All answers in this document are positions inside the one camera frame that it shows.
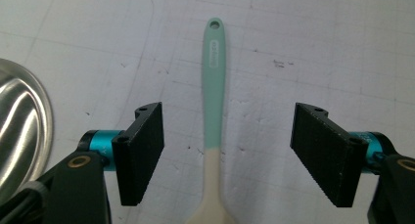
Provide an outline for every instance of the silicone spatula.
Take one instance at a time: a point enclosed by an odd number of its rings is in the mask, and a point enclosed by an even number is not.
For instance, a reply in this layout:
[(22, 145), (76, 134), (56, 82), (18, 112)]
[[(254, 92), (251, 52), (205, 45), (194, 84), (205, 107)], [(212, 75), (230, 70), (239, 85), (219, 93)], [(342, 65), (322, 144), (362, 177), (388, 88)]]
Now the silicone spatula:
[(202, 202), (187, 224), (234, 224), (220, 195), (220, 145), (226, 72), (225, 31), (218, 18), (205, 29), (202, 88), (204, 95), (205, 160)]

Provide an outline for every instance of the metal bowl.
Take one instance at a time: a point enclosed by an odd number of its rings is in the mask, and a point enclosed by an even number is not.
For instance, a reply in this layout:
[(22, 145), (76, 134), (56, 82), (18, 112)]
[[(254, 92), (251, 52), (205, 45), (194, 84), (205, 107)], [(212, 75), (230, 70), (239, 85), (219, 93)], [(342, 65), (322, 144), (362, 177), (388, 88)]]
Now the metal bowl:
[(52, 122), (39, 81), (24, 67), (0, 59), (0, 204), (43, 172)]

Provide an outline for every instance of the mint green handle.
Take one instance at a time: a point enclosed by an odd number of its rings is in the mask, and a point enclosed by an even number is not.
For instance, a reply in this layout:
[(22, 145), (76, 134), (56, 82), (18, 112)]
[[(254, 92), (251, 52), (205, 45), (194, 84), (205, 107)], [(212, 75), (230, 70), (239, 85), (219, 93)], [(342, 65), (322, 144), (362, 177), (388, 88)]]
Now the mint green handle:
[(221, 145), (225, 73), (225, 30), (223, 22), (213, 18), (205, 29), (202, 71), (206, 149)]

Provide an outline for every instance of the blue metal part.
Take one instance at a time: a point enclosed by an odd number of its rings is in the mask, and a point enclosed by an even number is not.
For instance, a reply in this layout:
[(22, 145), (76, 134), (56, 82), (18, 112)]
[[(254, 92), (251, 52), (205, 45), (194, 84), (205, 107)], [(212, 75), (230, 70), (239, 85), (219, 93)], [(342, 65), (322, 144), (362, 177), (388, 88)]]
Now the blue metal part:
[(120, 130), (99, 130), (94, 134), (89, 151), (98, 151), (101, 156), (106, 157), (110, 164), (105, 166), (105, 171), (115, 171), (113, 145), (111, 140), (117, 136)]
[[(367, 148), (367, 153), (366, 153), (367, 164), (370, 165), (370, 164), (377, 163), (375, 159), (376, 154), (383, 152), (381, 142), (379, 142), (378, 138), (376, 138), (376, 136), (370, 132), (348, 132), (348, 133), (360, 139), (365, 140), (369, 144), (369, 147)], [(371, 172), (371, 171), (368, 170), (367, 168), (363, 168), (363, 172)]]

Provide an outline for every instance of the cutting mat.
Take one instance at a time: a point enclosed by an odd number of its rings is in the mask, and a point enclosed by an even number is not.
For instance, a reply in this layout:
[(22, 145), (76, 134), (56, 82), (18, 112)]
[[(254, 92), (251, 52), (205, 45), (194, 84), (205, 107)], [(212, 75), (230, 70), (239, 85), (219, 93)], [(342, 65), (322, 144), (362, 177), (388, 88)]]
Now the cutting mat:
[(377, 177), (336, 209), (290, 149), (295, 102), (347, 130), (385, 133), (415, 157), (415, 0), (0, 0), (0, 57), (45, 86), (49, 167), (89, 129), (125, 129), (163, 102), (165, 149), (143, 202), (113, 220), (184, 223), (201, 199), (204, 27), (227, 33), (223, 191), (241, 224), (367, 223)]

